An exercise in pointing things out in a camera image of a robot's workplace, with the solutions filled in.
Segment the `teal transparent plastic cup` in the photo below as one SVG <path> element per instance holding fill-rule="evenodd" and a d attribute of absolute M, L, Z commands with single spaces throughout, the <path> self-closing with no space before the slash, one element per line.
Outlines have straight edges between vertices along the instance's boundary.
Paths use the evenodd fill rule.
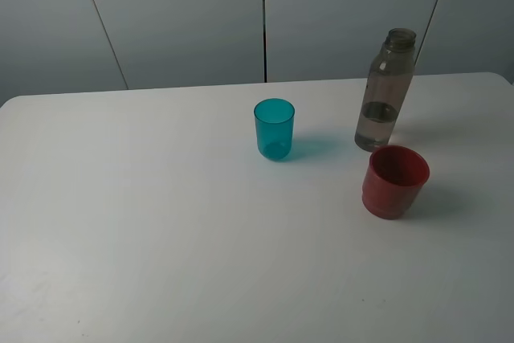
<path fill-rule="evenodd" d="M 284 99 L 260 101 L 254 108 L 258 150 L 273 161 L 284 159 L 291 151 L 295 108 Z"/>

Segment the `grey transparent water bottle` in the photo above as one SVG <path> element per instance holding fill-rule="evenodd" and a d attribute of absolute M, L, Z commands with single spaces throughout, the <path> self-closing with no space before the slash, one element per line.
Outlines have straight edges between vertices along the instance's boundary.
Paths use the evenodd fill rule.
<path fill-rule="evenodd" d="M 389 143 L 413 79 L 415 40 L 412 30 L 394 28 L 370 65 L 354 135 L 365 151 Z"/>

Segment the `red plastic cup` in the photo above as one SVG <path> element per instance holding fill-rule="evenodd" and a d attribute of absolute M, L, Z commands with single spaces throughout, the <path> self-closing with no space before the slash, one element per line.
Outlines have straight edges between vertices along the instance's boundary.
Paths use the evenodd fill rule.
<path fill-rule="evenodd" d="M 426 160 L 400 145 L 374 150 L 362 184 L 364 207 L 378 218 L 401 218 L 430 177 Z"/>

